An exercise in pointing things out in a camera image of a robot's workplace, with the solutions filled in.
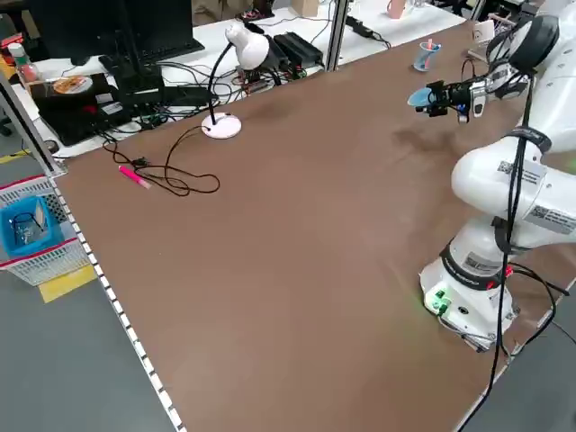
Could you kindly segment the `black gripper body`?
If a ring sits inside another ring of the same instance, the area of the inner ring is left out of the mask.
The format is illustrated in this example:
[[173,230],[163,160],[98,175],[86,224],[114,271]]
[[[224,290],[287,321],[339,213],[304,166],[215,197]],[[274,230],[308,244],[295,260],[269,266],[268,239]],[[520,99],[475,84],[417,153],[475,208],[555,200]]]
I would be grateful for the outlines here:
[[471,108],[471,87],[468,82],[452,83],[444,85],[444,108],[447,113],[448,109],[454,109],[459,113],[468,113]]

